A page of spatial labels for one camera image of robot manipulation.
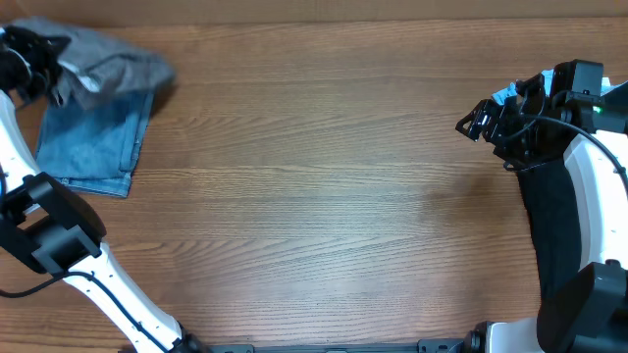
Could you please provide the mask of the grey shorts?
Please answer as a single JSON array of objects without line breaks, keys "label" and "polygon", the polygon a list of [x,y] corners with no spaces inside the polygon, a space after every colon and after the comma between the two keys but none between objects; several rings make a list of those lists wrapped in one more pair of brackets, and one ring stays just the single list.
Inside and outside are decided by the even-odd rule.
[{"label": "grey shorts", "polygon": [[12,21],[43,36],[65,36],[69,45],[58,56],[61,66],[49,101],[57,107],[71,102],[93,109],[124,94],[155,91],[171,83],[174,69],[160,55],[86,27],[41,17]]}]

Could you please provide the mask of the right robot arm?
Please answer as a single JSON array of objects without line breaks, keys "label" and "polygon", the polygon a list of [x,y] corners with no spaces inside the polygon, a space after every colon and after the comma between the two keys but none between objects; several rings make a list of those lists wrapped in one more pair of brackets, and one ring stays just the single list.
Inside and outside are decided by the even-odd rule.
[{"label": "right robot arm", "polygon": [[480,101],[456,129],[514,173],[536,252],[541,306],[485,322],[463,352],[627,348],[627,88],[575,60]]}]

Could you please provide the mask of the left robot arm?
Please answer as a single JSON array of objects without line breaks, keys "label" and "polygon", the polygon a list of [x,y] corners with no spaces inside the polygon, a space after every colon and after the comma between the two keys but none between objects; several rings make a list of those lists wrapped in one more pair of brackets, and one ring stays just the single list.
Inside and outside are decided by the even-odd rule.
[{"label": "left robot arm", "polygon": [[162,311],[136,285],[104,241],[93,208],[43,173],[19,129],[10,94],[25,104],[46,94],[61,73],[67,36],[1,29],[1,246],[39,274],[64,281],[88,297],[137,352],[204,352],[206,346]]}]

